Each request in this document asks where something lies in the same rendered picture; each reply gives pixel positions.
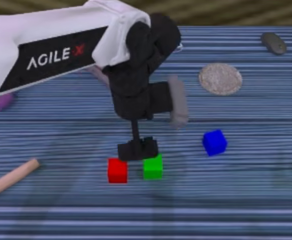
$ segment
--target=agilex logo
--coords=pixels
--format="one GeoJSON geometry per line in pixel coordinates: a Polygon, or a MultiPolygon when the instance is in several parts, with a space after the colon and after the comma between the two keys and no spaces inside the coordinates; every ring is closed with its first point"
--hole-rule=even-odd
{"type": "Polygon", "coordinates": [[[71,57],[78,57],[83,55],[85,44],[77,45],[74,47],[65,47],[62,50],[50,51],[43,53],[40,56],[33,56],[27,66],[27,70],[36,69],[45,65],[68,60],[71,57]]]}

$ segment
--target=robotic arm link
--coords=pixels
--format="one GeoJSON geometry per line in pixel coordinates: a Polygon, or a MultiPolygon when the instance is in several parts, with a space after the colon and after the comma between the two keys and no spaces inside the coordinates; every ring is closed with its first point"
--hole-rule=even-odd
{"type": "Polygon", "coordinates": [[[149,77],[180,43],[169,17],[118,0],[0,16],[0,95],[98,66],[109,78],[115,112],[132,125],[133,140],[118,145],[119,158],[153,158],[157,142],[140,139],[138,120],[175,111],[180,86],[149,77]]]}

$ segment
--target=blue striped surface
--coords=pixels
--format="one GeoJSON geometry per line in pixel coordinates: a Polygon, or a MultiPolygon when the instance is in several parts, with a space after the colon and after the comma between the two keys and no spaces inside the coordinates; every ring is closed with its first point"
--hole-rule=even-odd
{"type": "Polygon", "coordinates": [[[42,167],[0,194],[5,240],[292,240],[292,27],[182,27],[182,52],[152,81],[177,74],[186,86],[190,122],[169,115],[140,123],[164,158],[161,181],[107,182],[107,158],[131,138],[107,88],[78,72],[18,93],[0,112],[0,176],[28,159],[42,167]],[[288,52],[260,43],[276,32],[288,52]],[[208,63],[229,63],[244,82],[233,96],[198,83],[208,63]],[[222,129],[226,153],[207,157],[205,132],[222,129]]]}

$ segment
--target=wooden rolling pin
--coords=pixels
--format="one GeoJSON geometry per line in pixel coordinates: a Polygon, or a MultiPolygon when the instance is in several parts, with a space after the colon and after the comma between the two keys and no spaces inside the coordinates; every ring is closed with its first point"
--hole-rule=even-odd
{"type": "Polygon", "coordinates": [[[18,181],[22,180],[38,167],[39,162],[36,159],[32,159],[2,176],[0,178],[0,193],[18,181]]]}

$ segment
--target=round beige object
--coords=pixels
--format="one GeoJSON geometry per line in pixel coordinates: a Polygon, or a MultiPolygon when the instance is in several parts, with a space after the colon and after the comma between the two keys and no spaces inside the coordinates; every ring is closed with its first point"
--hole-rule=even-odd
{"type": "Polygon", "coordinates": [[[199,82],[212,94],[228,96],[241,88],[242,76],[233,66],[225,63],[211,63],[202,68],[199,73],[199,82]]]}

